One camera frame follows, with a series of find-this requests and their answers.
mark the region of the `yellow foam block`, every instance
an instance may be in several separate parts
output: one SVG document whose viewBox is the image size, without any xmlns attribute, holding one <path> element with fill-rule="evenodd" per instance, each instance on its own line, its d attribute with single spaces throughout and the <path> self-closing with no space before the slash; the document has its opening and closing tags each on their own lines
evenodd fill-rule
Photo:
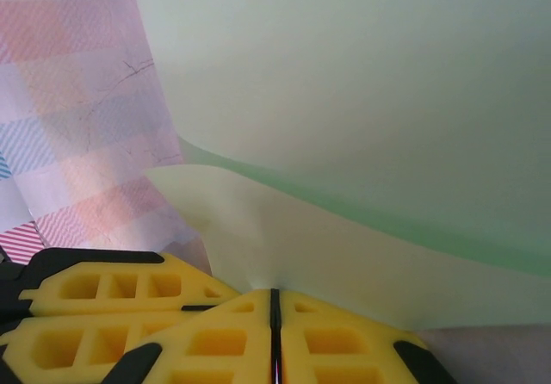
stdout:
<svg viewBox="0 0 551 384">
<path fill-rule="evenodd" d="M 238 296 L 226 284 L 172 255 L 162 263 L 82 262 L 21 292 L 34 316 L 180 310 Z"/>
<path fill-rule="evenodd" d="M 257 290 L 151 335 L 163 352 L 144 384 L 268 384 L 269 291 Z"/>
<path fill-rule="evenodd" d="M 97 384 L 143 338 L 195 312 L 111 313 L 24 319 L 0 337 L 4 361 L 28 384 Z"/>
<path fill-rule="evenodd" d="M 394 350 L 398 330 L 304 294 L 283 291 L 282 353 L 286 384 L 416 384 Z"/>
</svg>

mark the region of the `gray surface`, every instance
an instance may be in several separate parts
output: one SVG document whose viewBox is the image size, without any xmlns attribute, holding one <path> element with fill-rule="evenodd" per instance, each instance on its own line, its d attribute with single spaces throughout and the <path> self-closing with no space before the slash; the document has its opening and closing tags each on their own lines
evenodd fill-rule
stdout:
<svg viewBox="0 0 551 384">
<path fill-rule="evenodd" d="M 460 384 L 551 383 L 551 325 L 457 328 L 419 335 Z"/>
</svg>

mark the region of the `light green paper sheet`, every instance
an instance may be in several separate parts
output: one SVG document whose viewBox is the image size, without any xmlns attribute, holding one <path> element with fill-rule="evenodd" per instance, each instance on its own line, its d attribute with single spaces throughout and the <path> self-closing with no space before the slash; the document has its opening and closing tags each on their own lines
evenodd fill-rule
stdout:
<svg viewBox="0 0 551 384">
<path fill-rule="evenodd" d="M 550 275 L 551 0 L 138 4 L 192 161 Z"/>
<path fill-rule="evenodd" d="M 551 321 L 551 278 L 377 232 L 229 170 L 147 171 L 201 233 L 213 274 L 241 292 L 288 288 L 420 330 Z"/>
</svg>

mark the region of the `pink checkered paper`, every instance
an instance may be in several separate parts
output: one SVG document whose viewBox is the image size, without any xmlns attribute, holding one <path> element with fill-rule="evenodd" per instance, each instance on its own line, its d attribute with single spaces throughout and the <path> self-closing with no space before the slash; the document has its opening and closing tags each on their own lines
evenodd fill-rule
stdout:
<svg viewBox="0 0 551 384">
<path fill-rule="evenodd" d="M 135 0 L 0 0 L 0 152 L 46 247 L 196 236 L 142 174 L 183 159 Z"/>
</svg>

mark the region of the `plaid pattern paper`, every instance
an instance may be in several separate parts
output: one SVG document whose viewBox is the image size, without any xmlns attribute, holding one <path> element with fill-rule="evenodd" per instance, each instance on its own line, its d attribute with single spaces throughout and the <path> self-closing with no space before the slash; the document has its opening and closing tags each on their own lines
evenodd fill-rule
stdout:
<svg viewBox="0 0 551 384">
<path fill-rule="evenodd" d="M 0 0 L 0 152 L 46 247 L 195 236 L 142 175 L 183 160 L 135 0 Z"/>
</svg>

